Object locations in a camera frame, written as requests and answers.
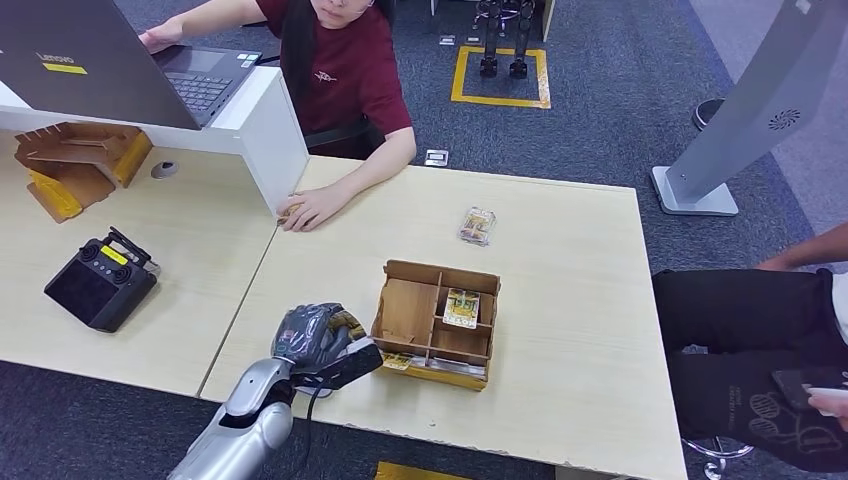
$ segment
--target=lenovo logo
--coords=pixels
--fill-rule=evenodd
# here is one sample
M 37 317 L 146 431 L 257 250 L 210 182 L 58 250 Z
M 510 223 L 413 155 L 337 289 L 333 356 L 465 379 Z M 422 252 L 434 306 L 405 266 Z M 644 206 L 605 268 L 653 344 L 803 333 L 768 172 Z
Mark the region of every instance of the lenovo logo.
M 60 57 L 58 55 L 42 55 L 38 52 L 35 52 L 35 54 L 38 55 L 38 58 L 40 58 L 42 62 L 75 63 L 74 59 L 71 57 Z

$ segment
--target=black hair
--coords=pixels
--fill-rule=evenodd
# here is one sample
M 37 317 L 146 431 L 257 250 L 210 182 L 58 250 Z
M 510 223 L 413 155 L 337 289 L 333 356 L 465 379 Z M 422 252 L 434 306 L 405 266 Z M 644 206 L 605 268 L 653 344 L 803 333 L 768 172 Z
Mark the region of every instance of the black hair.
M 374 5 L 389 21 L 394 23 L 396 0 L 375 0 Z M 283 58 L 280 66 L 286 76 L 286 85 L 293 100 L 309 91 L 312 59 L 315 50 L 315 10 L 310 0 L 289 0 L 283 19 L 280 39 Z

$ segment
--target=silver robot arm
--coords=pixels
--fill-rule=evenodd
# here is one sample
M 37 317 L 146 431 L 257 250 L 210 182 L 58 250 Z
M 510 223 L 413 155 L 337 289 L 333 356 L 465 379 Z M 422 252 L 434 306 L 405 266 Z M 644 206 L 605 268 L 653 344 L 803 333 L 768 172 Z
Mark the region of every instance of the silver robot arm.
M 340 304 L 290 310 L 271 343 L 271 358 L 259 360 L 242 374 L 168 479 L 253 478 L 291 433 L 296 389 L 312 396 L 309 421 L 315 398 L 382 364 L 374 341 Z
M 291 433 L 291 368 L 280 358 L 251 365 L 168 479 L 253 478 Z

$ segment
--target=wooden box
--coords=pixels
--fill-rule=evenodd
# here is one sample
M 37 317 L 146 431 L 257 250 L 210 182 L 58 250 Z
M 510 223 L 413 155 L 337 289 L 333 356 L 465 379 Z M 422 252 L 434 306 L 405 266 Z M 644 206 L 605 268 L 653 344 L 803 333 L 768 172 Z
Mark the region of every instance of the wooden box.
M 100 123 L 59 123 L 15 138 L 15 158 L 32 178 L 27 189 L 59 223 L 127 188 L 153 148 L 136 127 Z
M 371 327 L 371 336 L 387 360 L 381 369 L 478 391 L 485 388 L 500 278 L 398 260 L 389 260 L 383 271 L 386 283 Z M 450 288 L 480 293 L 476 328 L 442 321 Z M 474 372 L 455 371 L 465 370 L 462 364 Z

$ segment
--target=maroon t-shirt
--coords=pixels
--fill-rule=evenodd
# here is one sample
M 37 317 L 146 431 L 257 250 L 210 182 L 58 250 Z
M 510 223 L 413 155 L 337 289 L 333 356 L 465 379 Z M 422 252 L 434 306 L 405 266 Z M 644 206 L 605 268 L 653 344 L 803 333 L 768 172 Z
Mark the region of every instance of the maroon t-shirt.
M 279 35 L 288 0 L 256 0 Z M 339 30 L 315 20 L 309 91 L 295 102 L 304 133 L 340 128 L 364 113 L 383 135 L 412 126 L 403 101 L 389 23 L 376 7 Z

